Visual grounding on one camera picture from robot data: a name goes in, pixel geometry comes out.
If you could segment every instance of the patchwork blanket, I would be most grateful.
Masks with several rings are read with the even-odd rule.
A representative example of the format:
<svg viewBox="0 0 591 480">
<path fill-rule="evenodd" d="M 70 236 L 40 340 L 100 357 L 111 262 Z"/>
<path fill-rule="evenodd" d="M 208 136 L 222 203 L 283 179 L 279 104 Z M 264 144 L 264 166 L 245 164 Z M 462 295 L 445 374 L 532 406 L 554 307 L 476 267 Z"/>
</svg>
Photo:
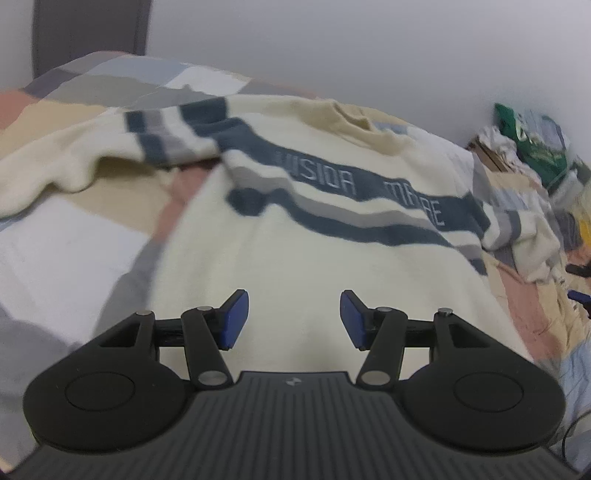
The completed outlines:
<svg viewBox="0 0 591 480">
<path fill-rule="evenodd" d="M 254 303 L 251 321 L 227 358 L 234 373 L 244 359 L 252 360 L 248 368 L 294 365 L 354 372 L 363 355 L 352 350 L 338 325 L 335 296 L 338 290 L 352 287 L 368 304 L 391 304 L 415 318 L 428 319 L 437 307 L 452 306 L 466 320 L 560 379 L 569 400 L 565 424 L 587 407 L 589 329 L 582 309 L 566 299 L 565 288 L 586 291 L 589 286 L 562 274 L 561 267 L 567 255 L 582 262 L 589 253 L 568 236 L 567 228 L 561 229 L 568 222 L 560 223 L 542 192 L 520 176 L 492 175 L 465 150 L 371 109 L 338 107 L 337 124 L 346 118 L 355 128 L 343 132 L 337 127 L 339 142 L 346 142 L 347 148 L 337 148 L 336 158 L 331 156 L 335 147 L 320 150 L 324 141 L 314 140 L 319 146 L 313 148 L 278 136 L 280 131 L 292 135 L 302 124 L 314 134 L 318 130 L 335 136 L 333 129 L 313 124 L 317 115 L 298 116 L 291 129 L 285 129 L 258 123 L 269 117 L 279 123 L 292 121 L 283 108 L 226 106 L 223 118 L 201 117 L 191 123 L 177 122 L 175 117 L 174 124 L 184 123 L 189 132 L 185 129 L 181 134 L 172 128 L 174 134 L 168 135 L 171 115 L 177 115 L 169 112 L 179 109 L 145 111 L 239 91 L 302 95 L 207 67 L 96 53 L 0 98 L 1 104 L 10 106 L 2 110 L 4 118 L 0 116 L 4 129 L 0 168 L 24 172 L 22 178 L 27 181 L 21 185 L 35 185 L 21 189 L 29 194 L 20 204 L 6 207 L 9 202 L 2 202 L 5 214 L 14 213 L 40 193 L 32 206 L 0 223 L 0 327 L 10 329 L 11 338 L 18 339 L 0 352 L 1 457 L 14 465 L 33 448 L 20 411 L 22 392 L 36 373 L 68 349 L 135 310 L 149 306 L 159 317 L 172 316 L 196 304 L 219 303 L 235 287 L 246 287 Z M 260 99 L 249 101 L 260 103 Z M 328 105 L 334 112 L 335 105 Z M 213 111 L 211 104 L 207 111 Z M 100 137 L 92 155 L 82 151 L 83 158 L 94 159 L 96 170 L 91 164 L 68 167 L 68 180 L 61 181 L 64 170 L 50 161 L 55 153 L 74 145 L 81 138 L 80 129 L 87 129 L 82 136 L 93 136 L 97 125 L 109 130 L 115 118 L 124 119 L 118 124 L 119 132 L 133 137 L 127 147 L 135 146 L 122 149 L 113 135 Z M 265 164 L 256 160 L 255 151 L 241 150 L 244 132 L 235 129 L 243 127 L 229 125 L 232 118 L 243 120 L 256 136 L 283 147 L 281 155 L 272 155 Z M 203 130 L 203 125 L 219 122 L 226 122 L 224 128 Z M 357 129 L 364 132 L 361 135 L 370 133 L 369 137 L 360 139 Z M 187 134 L 198 139 L 191 143 Z M 310 132 L 301 134 L 306 145 L 316 145 Z M 233 144 L 238 137 L 239 145 Z M 382 145 L 380 138 L 389 140 Z M 27 151 L 34 140 L 53 149 L 45 157 L 36 156 L 35 167 L 26 167 L 26 162 L 21 170 L 3 165 L 10 158 L 25 158 L 18 152 Z M 90 143 L 77 145 L 87 148 Z M 74 151 L 79 158 L 80 151 Z M 395 160 L 367 165 L 360 160 L 368 157 L 366 151 Z M 212 159 L 189 165 L 198 158 L 217 156 L 223 164 Z M 357 201 L 355 196 L 373 180 L 358 180 L 353 167 L 378 175 L 381 191 L 386 193 Z M 434 179 L 441 179 L 441 185 Z M 76 193 L 63 191 L 82 188 Z M 288 195 L 282 197 L 281 191 Z M 470 231 L 464 226 L 446 231 L 438 225 L 446 222 L 440 206 L 448 196 L 473 199 L 468 210 L 475 231 L 470 235 L 464 236 Z M 373 210 L 366 210 L 368 202 L 373 202 Z M 357 204 L 362 210 L 352 209 Z M 343 212 L 349 216 L 339 216 Z M 374 218 L 367 223 L 370 216 Z M 334 222 L 355 227 L 355 235 L 374 229 L 373 236 L 360 241 L 351 238 L 350 231 L 349 237 L 335 235 Z M 392 222 L 411 227 L 406 231 L 416 231 L 418 225 L 436 235 L 438 243 L 414 245 L 408 235 L 401 235 L 396 245 L 387 244 L 391 236 L 383 229 Z M 323 229 L 329 228 L 327 234 Z M 483 253 L 482 245 L 491 254 Z M 524 246 L 541 254 L 523 254 L 519 247 Z M 390 253 L 416 248 L 433 249 L 433 253 L 411 253 L 406 258 Z M 428 276 L 438 268 L 447 275 L 431 282 Z M 352 275 L 353 270 L 365 274 Z M 287 271 L 293 277 L 286 280 Z M 335 277 L 342 285 L 331 283 Z M 254 286 L 253 279 L 260 284 L 266 281 L 265 288 Z M 296 312 L 286 312 L 286 305 Z M 318 321 L 314 313 L 318 308 L 328 312 L 323 315 L 328 327 Z M 270 320 L 256 321 L 262 317 Z M 258 349 L 261 338 L 273 340 L 269 344 L 277 347 Z M 305 343 L 309 345 L 302 350 Z M 29 350 L 25 345 L 35 347 Z M 409 373 L 427 361 L 421 352 L 408 356 Z M 182 371 L 183 360 L 173 352 L 163 352 L 163 359 Z M 271 363 L 273 359 L 278 359 L 276 364 Z M 571 457 L 573 462 L 582 461 L 581 456 Z"/>
</svg>

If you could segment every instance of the blue stripe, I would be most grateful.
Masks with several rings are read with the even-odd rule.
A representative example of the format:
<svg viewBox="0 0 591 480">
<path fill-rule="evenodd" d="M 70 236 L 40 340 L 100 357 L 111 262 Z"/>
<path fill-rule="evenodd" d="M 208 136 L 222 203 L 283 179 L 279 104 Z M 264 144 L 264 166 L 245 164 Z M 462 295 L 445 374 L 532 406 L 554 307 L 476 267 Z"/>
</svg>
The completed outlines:
<svg viewBox="0 0 591 480">
<path fill-rule="evenodd" d="M 127 130 L 133 134 L 143 133 L 146 131 L 144 113 L 141 111 L 127 112 L 125 114 L 125 123 L 127 124 Z"/>
<path fill-rule="evenodd" d="M 154 167 L 168 166 L 168 157 L 162 139 L 159 135 L 148 132 L 143 111 L 127 112 L 125 122 L 127 130 L 138 137 L 138 142 L 144 151 L 144 162 Z"/>
<path fill-rule="evenodd" d="M 233 189 L 226 197 L 228 203 L 244 216 L 258 216 L 267 205 L 283 207 L 301 226 L 326 236 L 335 236 L 359 243 L 376 242 L 395 247 L 408 244 L 441 245 L 454 248 L 439 233 L 413 225 L 389 225 L 361 228 L 330 218 L 313 215 L 299 208 L 289 193 L 283 189 L 268 194 L 254 189 Z"/>
<path fill-rule="evenodd" d="M 481 258 L 472 258 L 471 260 L 468 260 L 470 262 L 470 265 L 472 267 L 474 267 L 474 270 L 476 270 L 480 275 L 484 275 L 486 276 L 486 264 L 484 263 L 484 260 Z"/>
<path fill-rule="evenodd" d="M 433 196 L 416 191 L 407 179 L 383 177 L 357 167 L 331 163 L 313 155 L 280 147 L 253 132 L 240 118 L 218 121 L 226 113 L 224 98 L 204 100 L 180 108 L 181 116 L 199 137 L 212 138 L 222 153 L 242 151 L 261 165 L 279 166 L 290 177 L 322 192 L 351 198 L 357 202 L 385 198 L 404 208 L 423 210 L 441 231 L 469 231 L 479 238 L 490 227 L 482 202 L 471 193 L 463 198 Z M 213 123 L 203 121 L 213 119 Z"/>
</svg>

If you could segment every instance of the gray stripe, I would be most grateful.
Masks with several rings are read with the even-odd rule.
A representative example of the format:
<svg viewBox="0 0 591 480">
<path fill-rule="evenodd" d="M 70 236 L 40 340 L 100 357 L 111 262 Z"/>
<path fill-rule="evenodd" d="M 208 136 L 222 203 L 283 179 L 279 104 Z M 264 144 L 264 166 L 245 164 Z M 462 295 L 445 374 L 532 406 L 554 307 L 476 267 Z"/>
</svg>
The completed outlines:
<svg viewBox="0 0 591 480">
<path fill-rule="evenodd" d="M 312 215 L 338 220 L 348 225 L 360 228 L 411 225 L 433 232 L 438 231 L 429 220 L 413 218 L 404 212 L 389 210 L 378 213 L 356 213 L 336 205 L 317 202 L 316 200 L 300 195 L 294 188 L 294 183 L 291 179 L 284 177 L 264 178 L 247 167 L 231 168 L 230 174 L 236 180 L 235 183 L 240 185 L 241 188 L 254 189 L 263 194 L 271 193 L 276 189 L 285 190 L 293 198 L 294 203 L 302 210 Z"/>
<path fill-rule="evenodd" d="M 492 203 L 492 186 L 488 181 L 484 165 L 475 153 L 472 153 L 472 157 L 474 159 L 472 194 L 483 202 Z"/>
<path fill-rule="evenodd" d="M 195 153 L 167 128 L 160 110 L 146 110 L 143 114 L 147 131 L 158 135 L 169 162 L 174 161 L 175 165 L 179 165 L 184 163 L 184 158 L 191 162 L 195 161 Z"/>
<path fill-rule="evenodd" d="M 455 247 L 468 260 L 482 258 L 482 248 L 479 245 L 455 245 Z"/>
<path fill-rule="evenodd" d="M 510 245 L 505 245 L 493 252 L 494 257 L 501 263 L 517 270 L 515 265 L 515 257 L 513 256 L 513 248 Z"/>
<path fill-rule="evenodd" d="M 550 210 L 545 213 L 545 218 L 548 224 L 550 225 L 552 233 L 556 235 L 556 238 L 558 238 L 558 241 L 560 242 L 560 249 L 566 251 L 564 247 L 564 237 L 562 236 L 560 225 L 558 224 L 558 220 L 556 219 L 556 214 L 553 210 Z"/>
<path fill-rule="evenodd" d="M 506 212 L 494 209 L 496 221 L 499 223 L 499 235 L 491 243 L 491 250 L 496 250 L 509 243 L 511 238 L 511 220 Z"/>
<path fill-rule="evenodd" d="M 507 217 L 509 217 L 509 240 L 507 244 L 513 244 L 515 240 L 519 238 L 521 235 L 521 218 L 519 216 L 519 212 L 515 210 L 507 210 Z"/>
<path fill-rule="evenodd" d="M 560 258 L 560 253 L 553 254 L 548 260 L 546 260 L 546 264 L 550 268 L 554 268 L 556 265 L 562 265 L 562 259 Z"/>
</svg>

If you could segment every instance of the clothing pile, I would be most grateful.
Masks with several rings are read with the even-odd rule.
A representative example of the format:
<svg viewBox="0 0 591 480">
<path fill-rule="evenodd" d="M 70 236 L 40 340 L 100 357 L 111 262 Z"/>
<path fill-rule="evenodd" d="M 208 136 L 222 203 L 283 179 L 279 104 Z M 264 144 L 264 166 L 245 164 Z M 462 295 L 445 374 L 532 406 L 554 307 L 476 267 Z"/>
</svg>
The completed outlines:
<svg viewBox="0 0 591 480">
<path fill-rule="evenodd" d="M 495 104 L 498 126 L 482 128 L 467 149 L 495 172 L 520 173 L 548 193 L 555 212 L 574 216 L 591 247 L 591 169 L 572 152 L 560 125 L 532 110 Z"/>
</svg>

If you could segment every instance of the crumpled fabric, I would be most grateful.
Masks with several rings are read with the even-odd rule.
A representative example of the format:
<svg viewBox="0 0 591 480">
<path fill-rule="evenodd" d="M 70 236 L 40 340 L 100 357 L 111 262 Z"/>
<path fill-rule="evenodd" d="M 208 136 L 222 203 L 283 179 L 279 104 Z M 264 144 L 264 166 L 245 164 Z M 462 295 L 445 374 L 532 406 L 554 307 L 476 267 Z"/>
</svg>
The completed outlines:
<svg viewBox="0 0 591 480">
<path fill-rule="evenodd" d="M 550 204 L 555 210 L 567 209 L 574 204 L 582 191 L 583 185 L 577 178 L 576 170 L 570 170 L 550 197 Z"/>
<path fill-rule="evenodd" d="M 478 141 L 488 149 L 497 153 L 508 169 L 515 173 L 521 173 L 531 178 L 538 185 L 542 185 L 542 180 L 533 168 L 523 163 L 517 156 L 516 143 L 501 134 L 498 127 L 490 125 L 480 129 L 478 132 Z"/>
<path fill-rule="evenodd" d="M 570 212 L 559 210 L 554 212 L 554 216 L 556 217 L 556 222 L 563 237 L 564 251 L 572 252 L 583 245 L 579 223 L 574 215 Z"/>
</svg>

